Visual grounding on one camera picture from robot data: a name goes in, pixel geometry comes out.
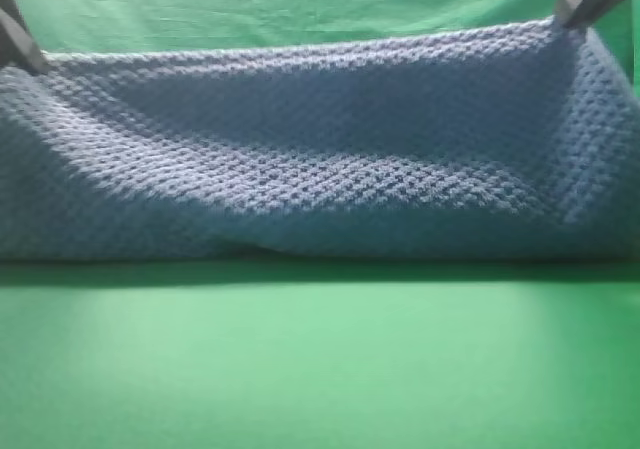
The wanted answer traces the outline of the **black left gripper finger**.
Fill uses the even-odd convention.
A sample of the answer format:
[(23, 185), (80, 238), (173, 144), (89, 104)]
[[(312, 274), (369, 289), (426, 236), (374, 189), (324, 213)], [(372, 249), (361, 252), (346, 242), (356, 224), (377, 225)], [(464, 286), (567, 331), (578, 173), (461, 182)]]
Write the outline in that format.
[(48, 62), (33, 37), (1, 10), (1, 66), (15, 65), (30, 74), (44, 74)]

